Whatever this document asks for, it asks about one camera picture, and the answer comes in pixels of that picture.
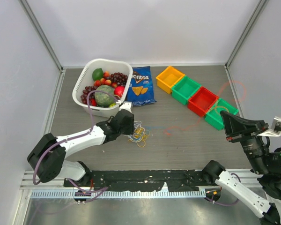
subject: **plastic basket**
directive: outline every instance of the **plastic basket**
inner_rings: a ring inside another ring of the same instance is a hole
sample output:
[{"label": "plastic basket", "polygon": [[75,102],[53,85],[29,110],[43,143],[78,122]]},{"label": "plastic basket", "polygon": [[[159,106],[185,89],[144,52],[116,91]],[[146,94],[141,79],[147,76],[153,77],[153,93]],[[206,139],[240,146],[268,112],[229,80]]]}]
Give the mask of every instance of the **plastic basket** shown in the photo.
[{"label": "plastic basket", "polygon": [[168,94],[172,93],[172,87],[185,75],[172,66],[167,67],[160,75],[156,77],[157,86]]},{"label": "plastic basket", "polygon": [[187,107],[198,116],[203,117],[218,99],[219,97],[214,93],[204,87],[200,87],[200,89],[188,100]]},{"label": "plastic basket", "polygon": [[[86,64],[73,89],[72,97],[74,102],[80,105],[87,113],[89,112],[88,106],[82,103],[80,96],[82,95],[82,91],[86,86],[92,86],[94,84],[94,81],[92,79],[92,74],[93,71],[97,68],[102,68],[103,71],[108,71],[110,74],[120,72],[128,76],[125,90],[121,98],[122,103],[125,101],[129,84],[132,78],[132,72],[133,72],[132,67],[126,62],[96,59]],[[95,106],[91,106],[91,108],[92,108],[92,113],[94,115],[103,116],[107,118],[116,115],[117,112],[119,111],[118,105],[115,105],[110,108],[101,108]]]},{"label": "plastic basket", "polygon": [[196,93],[197,90],[201,87],[200,84],[184,76],[176,85],[172,88],[172,96],[178,102],[186,105],[191,96]]},{"label": "plastic basket", "polygon": [[228,111],[233,115],[236,115],[238,113],[238,109],[220,98],[206,113],[205,117],[205,121],[218,130],[224,128],[224,123],[220,115],[220,111],[222,110]]}]

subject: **white wall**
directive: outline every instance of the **white wall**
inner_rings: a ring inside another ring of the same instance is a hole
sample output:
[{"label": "white wall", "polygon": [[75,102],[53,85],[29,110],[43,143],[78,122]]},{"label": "white wall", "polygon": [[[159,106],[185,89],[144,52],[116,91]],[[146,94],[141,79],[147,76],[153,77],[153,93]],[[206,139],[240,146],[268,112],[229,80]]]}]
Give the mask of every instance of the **white wall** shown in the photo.
[{"label": "white wall", "polygon": [[[247,89],[245,117],[272,124],[281,116],[281,0],[269,1],[230,70]],[[242,88],[237,91],[241,96]],[[273,148],[281,146],[281,138],[271,140]]]},{"label": "white wall", "polygon": [[0,225],[13,217],[58,74],[19,2],[0,0]]},{"label": "white wall", "polygon": [[222,63],[258,0],[28,0],[60,62]]}]

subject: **green bin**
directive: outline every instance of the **green bin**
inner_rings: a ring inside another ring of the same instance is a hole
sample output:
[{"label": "green bin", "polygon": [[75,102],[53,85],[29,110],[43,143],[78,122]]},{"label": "green bin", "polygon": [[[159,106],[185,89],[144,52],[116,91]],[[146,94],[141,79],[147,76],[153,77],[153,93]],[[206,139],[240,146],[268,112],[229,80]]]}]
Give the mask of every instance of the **green bin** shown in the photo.
[{"label": "green bin", "polygon": [[224,123],[220,115],[220,111],[222,110],[228,111],[233,115],[238,113],[238,109],[220,98],[206,113],[205,117],[205,121],[218,130],[224,128]]},{"label": "green bin", "polygon": [[194,93],[199,90],[201,87],[200,84],[189,78],[188,76],[184,76],[176,85],[172,88],[172,96],[178,102],[186,105],[188,100]]}]

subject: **blue chip bag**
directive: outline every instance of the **blue chip bag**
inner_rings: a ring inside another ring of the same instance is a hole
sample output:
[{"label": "blue chip bag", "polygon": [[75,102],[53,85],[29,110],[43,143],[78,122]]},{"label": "blue chip bag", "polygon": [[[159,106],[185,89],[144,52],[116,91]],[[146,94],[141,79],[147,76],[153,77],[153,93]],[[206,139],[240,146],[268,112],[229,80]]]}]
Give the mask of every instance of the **blue chip bag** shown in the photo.
[{"label": "blue chip bag", "polygon": [[156,102],[150,67],[135,67],[128,89],[127,100],[133,105],[146,105]]}]

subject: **colored bin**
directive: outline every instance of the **colored bin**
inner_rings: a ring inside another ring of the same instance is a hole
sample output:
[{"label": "colored bin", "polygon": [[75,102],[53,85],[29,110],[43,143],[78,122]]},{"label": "colored bin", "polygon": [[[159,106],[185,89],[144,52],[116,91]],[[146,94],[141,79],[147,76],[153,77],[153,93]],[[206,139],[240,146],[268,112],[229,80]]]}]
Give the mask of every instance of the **colored bin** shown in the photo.
[{"label": "colored bin", "polygon": [[157,86],[168,94],[172,93],[172,87],[185,75],[172,66],[167,67],[160,75],[156,77]]},{"label": "colored bin", "polygon": [[200,84],[184,76],[176,85],[172,88],[172,96],[178,102],[186,105],[191,96],[196,93],[197,90],[201,87]]},{"label": "colored bin", "polygon": [[233,115],[236,115],[238,113],[238,109],[220,98],[206,113],[205,117],[206,122],[218,130],[224,128],[224,123],[220,115],[220,111],[222,110],[228,111]]},{"label": "colored bin", "polygon": [[214,93],[204,87],[200,87],[200,89],[188,100],[187,107],[198,116],[203,117],[218,99],[219,97]]}]

